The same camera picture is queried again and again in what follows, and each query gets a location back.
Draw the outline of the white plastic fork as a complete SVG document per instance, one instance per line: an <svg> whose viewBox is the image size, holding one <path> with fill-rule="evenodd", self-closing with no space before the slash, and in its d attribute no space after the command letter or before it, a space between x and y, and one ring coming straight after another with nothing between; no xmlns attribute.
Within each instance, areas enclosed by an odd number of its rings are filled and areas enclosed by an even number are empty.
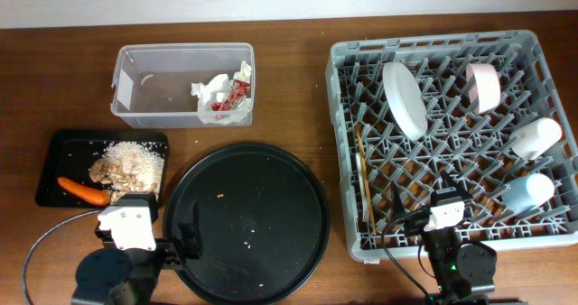
<svg viewBox="0 0 578 305"><path fill-rule="evenodd" d="M365 191L365 183L363 179L362 173L362 165L360 154L356 152L355 154L356 166L357 166L357 173L358 173L358 182L359 182L359 190L360 190L360 198L362 203L362 221L367 223L369 222L369 209L368 209L368 202L366 197Z"/></svg>

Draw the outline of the white cup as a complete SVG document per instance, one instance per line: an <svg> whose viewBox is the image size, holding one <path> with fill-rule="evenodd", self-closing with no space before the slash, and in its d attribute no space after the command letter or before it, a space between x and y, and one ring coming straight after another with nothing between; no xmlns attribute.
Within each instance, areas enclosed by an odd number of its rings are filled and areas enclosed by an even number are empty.
<svg viewBox="0 0 578 305"><path fill-rule="evenodd" d="M512 151L530 161L540 157L562 137L562 127L552 118L542 117L515 130Z"/></svg>

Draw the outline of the pink bowl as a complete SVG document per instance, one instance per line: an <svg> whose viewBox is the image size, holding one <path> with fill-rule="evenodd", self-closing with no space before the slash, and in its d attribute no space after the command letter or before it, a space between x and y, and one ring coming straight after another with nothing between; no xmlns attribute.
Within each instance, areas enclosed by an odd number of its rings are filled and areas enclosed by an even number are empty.
<svg viewBox="0 0 578 305"><path fill-rule="evenodd" d="M466 79L474 80L468 90L468 96L472 103L478 102L474 107L475 114L488 112L499 105L501 97L499 74L491 64L468 64Z"/></svg>

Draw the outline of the grey round plate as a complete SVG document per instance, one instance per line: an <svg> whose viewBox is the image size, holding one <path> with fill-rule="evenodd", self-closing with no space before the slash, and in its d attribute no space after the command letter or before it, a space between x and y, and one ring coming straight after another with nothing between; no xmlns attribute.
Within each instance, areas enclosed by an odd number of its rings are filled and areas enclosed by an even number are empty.
<svg viewBox="0 0 578 305"><path fill-rule="evenodd" d="M427 112L420 88L407 66L387 62L382 83L389 108L403 134L411 141L422 138L428 129Z"/></svg>

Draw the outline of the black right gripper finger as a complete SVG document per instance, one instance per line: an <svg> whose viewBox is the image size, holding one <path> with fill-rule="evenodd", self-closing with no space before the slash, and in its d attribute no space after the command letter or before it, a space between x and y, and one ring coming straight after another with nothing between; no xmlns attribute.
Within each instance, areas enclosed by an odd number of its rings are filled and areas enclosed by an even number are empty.
<svg viewBox="0 0 578 305"><path fill-rule="evenodd" d="M401 200L399 189L397 185L392 182L391 183L392 195L393 195L393 219L401 218L405 213L405 208L403 206L403 202Z"/></svg>
<svg viewBox="0 0 578 305"><path fill-rule="evenodd" d="M456 182L446 171L441 171L441 178L443 183L446 185L446 188L443 190L444 199L473 199L473 196L469 193L469 191L467 191L463 186Z"/></svg>

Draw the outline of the light blue cup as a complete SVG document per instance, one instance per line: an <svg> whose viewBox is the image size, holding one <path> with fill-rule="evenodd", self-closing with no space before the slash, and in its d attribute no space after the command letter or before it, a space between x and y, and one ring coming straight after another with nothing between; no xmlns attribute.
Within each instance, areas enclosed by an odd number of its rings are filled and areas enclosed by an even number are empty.
<svg viewBox="0 0 578 305"><path fill-rule="evenodd" d="M503 203L515 213L524 213L547 202L554 196L555 185L542 173L532 173L507 183Z"/></svg>

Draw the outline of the red snack wrapper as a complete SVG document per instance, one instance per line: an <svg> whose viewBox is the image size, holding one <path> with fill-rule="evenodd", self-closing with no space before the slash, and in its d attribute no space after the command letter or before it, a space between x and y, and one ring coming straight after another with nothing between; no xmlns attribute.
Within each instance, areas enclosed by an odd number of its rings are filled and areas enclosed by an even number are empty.
<svg viewBox="0 0 578 305"><path fill-rule="evenodd" d="M238 79L233 79L230 87L231 90L223 102L214 102L211 104L211 109L213 111L229 111L236 109L246 98L247 92L250 90L250 84L248 82Z"/></svg>

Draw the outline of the pile of rice and shells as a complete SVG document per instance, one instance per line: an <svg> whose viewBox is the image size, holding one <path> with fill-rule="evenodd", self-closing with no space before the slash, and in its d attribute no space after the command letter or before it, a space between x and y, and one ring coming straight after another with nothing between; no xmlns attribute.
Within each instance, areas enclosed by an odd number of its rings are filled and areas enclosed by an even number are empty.
<svg viewBox="0 0 578 305"><path fill-rule="evenodd" d="M101 158L113 163L112 182L104 185L111 205L133 192L153 192L159 199L164 159L152 146L136 142L112 143Z"/></svg>

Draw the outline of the orange carrot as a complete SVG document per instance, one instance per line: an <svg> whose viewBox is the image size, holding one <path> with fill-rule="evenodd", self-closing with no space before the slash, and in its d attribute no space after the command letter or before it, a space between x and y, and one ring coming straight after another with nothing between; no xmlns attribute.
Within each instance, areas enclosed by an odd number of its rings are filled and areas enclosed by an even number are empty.
<svg viewBox="0 0 578 305"><path fill-rule="evenodd" d="M63 189L91 205L106 206L110 202L109 195L103 190L84 186L66 177L59 177L57 182Z"/></svg>

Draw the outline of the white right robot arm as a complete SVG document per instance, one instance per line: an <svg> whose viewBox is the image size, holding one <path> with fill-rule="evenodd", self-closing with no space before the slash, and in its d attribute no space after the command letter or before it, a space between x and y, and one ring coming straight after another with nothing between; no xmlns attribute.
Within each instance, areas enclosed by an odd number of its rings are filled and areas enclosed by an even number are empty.
<svg viewBox="0 0 578 305"><path fill-rule="evenodd" d="M393 183L393 218L382 233L401 225L405 236L421 237L439 291L432 294L411 274L406 277L424 294L425 304L488 304L497 252L480 241L460 240L457 227L471 214L473 196L447 172L440 177L443 187L431 194L430 203L411 212Z"/></svg>

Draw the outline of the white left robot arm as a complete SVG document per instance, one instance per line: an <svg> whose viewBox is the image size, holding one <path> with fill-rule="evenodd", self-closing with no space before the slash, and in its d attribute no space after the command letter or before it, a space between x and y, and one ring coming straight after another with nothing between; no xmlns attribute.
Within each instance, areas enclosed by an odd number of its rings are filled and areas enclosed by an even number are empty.
<svg viewBox="0 0 578 305"><path fill-rule="evenodd" d="M95 235L103 247L79 264L73 304L147 304L162 270L180 271L200 259L199 206L191 205L190 218L178 225L180 235L156 238L158 218L154 197L134 195L98 215Z"/></svg>

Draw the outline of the wooden chopstick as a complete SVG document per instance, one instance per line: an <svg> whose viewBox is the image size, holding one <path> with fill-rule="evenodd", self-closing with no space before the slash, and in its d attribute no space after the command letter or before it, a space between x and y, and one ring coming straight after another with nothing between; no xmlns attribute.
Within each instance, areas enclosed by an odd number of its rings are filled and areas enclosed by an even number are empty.
<svg viewBox="0 0 578 305"><path fill-rule="evenodd" d="M375 236L377 234L377 230L376 230L376 224L375 224L375 219L374 219L374 215L373 215L373 210L372 210L372 203L371 203L371 197L370 197L370 190L369 190L369 185L368 185L368 177L367 177L367 168L366 168L366 163L365 163L365 157L364 157L364 150L363 150L363 143L360 137L359 132L356 132L356 143L357 143L357 153L360 154L360 159L361 159L361 165L362 165L362 175L363 175L363 179L364 179L364 183L365 183L365 191L366 191L366 197L367 197L367 202L368 202L368 209L369 209L369 223L371 225L371 234L373 236Z"/></svg>

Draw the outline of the brown walnut shell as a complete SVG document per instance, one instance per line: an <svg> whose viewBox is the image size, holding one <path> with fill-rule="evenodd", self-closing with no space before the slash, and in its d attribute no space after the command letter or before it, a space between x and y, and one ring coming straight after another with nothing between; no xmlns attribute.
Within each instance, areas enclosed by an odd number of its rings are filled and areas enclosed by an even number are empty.
<svg viewBox="0 0 578 305"><path fill-rule="evenodd" d="M110 172L113 169L113 163L107 159L101 158L96 160L89 169L89 177L93 182L103 185L110 184Z"/></svg>

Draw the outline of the white tissue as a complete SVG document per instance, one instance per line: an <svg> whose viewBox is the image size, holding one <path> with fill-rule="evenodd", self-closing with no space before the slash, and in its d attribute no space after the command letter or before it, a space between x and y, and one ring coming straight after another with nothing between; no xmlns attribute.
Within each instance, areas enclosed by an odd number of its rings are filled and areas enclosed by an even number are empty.
<svg viewBox="0 0 578 305"><path fill-rule="evenodd" d="M249 114L252 98L248 96L251 92L252 67L242 61L240 70L235 72L230 78L228 74L218 74L208 84L192 83L191 95L198 98L197 111L201 112L200 120L204 124L230 125L245 120ZM223 102L231 90L233 79L248 82L250 90L246 98L238 105L236 109L229 111L213 111L211 104L214 102Z"/></svg>

